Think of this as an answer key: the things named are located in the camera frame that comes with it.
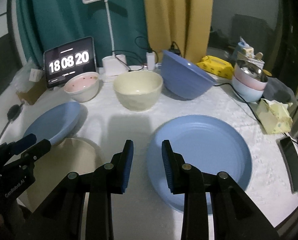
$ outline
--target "bolt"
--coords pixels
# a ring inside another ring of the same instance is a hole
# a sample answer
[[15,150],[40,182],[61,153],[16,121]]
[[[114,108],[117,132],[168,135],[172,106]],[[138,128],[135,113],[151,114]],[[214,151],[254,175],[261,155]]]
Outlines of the bolt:
[[113,167],[114,167],[114,165],[113,165],[112,163],[106,163],[106,164],[104,165],[104,168],[105,168],[106,170],[111,170]]
[[188,163],[185,163],[185,164],[182,165],[182,168],[183,168],[184,170],[188,171],[188,170],[191,169],[191,165],[188,164]]
[[226,178],[228,178],[228,173],[221,171],[221,172],[219,172],[219,177],[222,179],[226,179]]
[[69,178],[69,179],[75,179],[76,176],[77,176],[76,172],[70,172],[70,173],[68,174],[68,178]]

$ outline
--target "yellow tissue pack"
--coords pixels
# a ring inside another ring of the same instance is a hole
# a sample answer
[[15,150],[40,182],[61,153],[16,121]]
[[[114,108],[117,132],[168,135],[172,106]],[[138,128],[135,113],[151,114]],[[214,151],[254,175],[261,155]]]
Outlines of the yellow tissue pack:
[[256,114],[267,134],[290,132],[292,118],[287,110],[288,105],[278,101],[261,99]]
[[229,62],[218,57],[204,56],[201,59],[201,62],[197,63],[197,66],[219,77],[232,79],[232,65]]

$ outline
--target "smartphone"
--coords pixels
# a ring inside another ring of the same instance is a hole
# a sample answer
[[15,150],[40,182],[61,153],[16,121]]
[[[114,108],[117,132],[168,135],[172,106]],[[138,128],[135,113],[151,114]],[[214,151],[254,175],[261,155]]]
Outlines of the smartphone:
[[294,194],[298,192],[298,153],[290,137],[281,139],[278,146],[286,164],[291,191]]

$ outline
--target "round blue plate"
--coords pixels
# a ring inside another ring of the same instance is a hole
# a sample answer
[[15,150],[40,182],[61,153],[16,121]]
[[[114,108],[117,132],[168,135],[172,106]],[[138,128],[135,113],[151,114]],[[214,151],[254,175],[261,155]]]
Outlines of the round blue plate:
[[[184,194],[173,195],[167,185],[161,143],[169,140],[172,150],[182,154],[203,172],[226,171],[245,190],[251,177],[251,156],[242,136],[226,122],[206,115],[187,115],[165,123],[155,133],[147,152],[147,167],[153,187],[178,211],[184,210]],[[207,194],[208,213],[212,213]]]
[[24,137],[30,133],[36,136],[36,141],[48,139],[56,144],[64,139],[77,124],[80,116],[80,104],[67,102],[58,105],[38,117],[26,130]]

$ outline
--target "yellow curtain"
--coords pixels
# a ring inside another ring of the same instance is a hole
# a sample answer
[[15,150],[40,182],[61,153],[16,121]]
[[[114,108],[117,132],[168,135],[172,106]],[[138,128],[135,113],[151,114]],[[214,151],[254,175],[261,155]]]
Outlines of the yellow curtain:
[[175,41],[182,56],[193,63],[206,55],[213,0],[144,0],[151,47],[162,49]]

